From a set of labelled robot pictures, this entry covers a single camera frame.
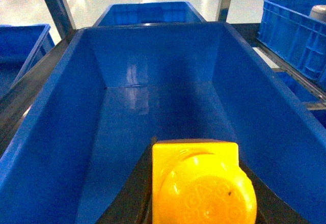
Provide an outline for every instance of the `metal rail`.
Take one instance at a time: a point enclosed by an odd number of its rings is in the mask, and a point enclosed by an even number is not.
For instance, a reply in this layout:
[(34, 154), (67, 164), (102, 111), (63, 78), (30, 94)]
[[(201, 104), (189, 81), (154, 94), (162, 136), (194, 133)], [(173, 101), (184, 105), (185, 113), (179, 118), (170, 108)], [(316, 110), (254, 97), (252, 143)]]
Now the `metal rail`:
[(262, 51), (267, 57), (269, 57), (275, 64), (284, 69), (289, 75), (291, 75), (295, 80), (297, 80), (302, 86), (304, 86), (310, 93), (316, 96), (322, 103), (326, 102), (326, 92), (315, 85), (313, 82), (309, 81), (300, 72), (295, 70), (290, 66), (285, 60), (280, 58), (278, 55), (273, 53), (264, 44), (258, 42), (258, 49)]

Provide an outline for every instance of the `yellow object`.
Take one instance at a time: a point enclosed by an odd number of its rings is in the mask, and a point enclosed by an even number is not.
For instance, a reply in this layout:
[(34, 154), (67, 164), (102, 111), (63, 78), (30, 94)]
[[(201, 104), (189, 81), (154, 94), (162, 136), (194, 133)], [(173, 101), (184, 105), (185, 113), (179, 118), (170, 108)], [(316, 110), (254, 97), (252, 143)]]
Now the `yellow object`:
[(153, 146), (153, 224), (254, 224), (256, 211), (236, 143), (185, 139)]

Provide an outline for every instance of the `yellow plastic part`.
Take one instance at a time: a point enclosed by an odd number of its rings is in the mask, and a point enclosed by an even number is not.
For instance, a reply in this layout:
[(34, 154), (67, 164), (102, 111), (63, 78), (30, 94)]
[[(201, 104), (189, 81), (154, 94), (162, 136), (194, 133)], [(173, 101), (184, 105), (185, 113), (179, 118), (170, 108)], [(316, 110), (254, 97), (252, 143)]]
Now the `yellow plastic part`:
[(185, 139), (153, 146), (153, 224), (254, 224), (256, 212), (236, 143)]

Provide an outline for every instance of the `yellow cap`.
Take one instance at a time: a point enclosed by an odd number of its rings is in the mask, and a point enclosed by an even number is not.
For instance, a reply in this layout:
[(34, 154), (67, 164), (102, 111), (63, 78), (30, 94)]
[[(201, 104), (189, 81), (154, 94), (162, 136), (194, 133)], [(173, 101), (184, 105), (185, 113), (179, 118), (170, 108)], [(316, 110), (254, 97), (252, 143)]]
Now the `yellow cap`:
[(236, 143), (191, 139), (153, 146), (153, 224), (254, 224), (256, 211)]

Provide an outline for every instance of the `blue plastic crate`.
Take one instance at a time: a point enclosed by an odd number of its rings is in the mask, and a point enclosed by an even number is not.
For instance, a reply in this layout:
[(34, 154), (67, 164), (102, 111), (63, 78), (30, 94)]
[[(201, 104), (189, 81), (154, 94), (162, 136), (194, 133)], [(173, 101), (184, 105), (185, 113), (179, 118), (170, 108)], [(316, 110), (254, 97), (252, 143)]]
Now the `blue plastic crate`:
[(278, 72), (278, 77), (290, 88), (301, 102), (317, 102), (318, 99), (286, 72)]
[(48, 24), (0, 25), (0, 97), (53, 47)]
[(203, 21), (205, 19), (189, 2), (114, 4), (94, 26)]
[(258, 39), (326, 88), (326, 23), (309, 17), (314, 5), (326, 0), (265, 0)]
[(326, 219), (325, 128), (234, 28), (205, 22), (79, 31), (0, 159), (0, 223), (94, 223), (153, 136), (237, 142)]

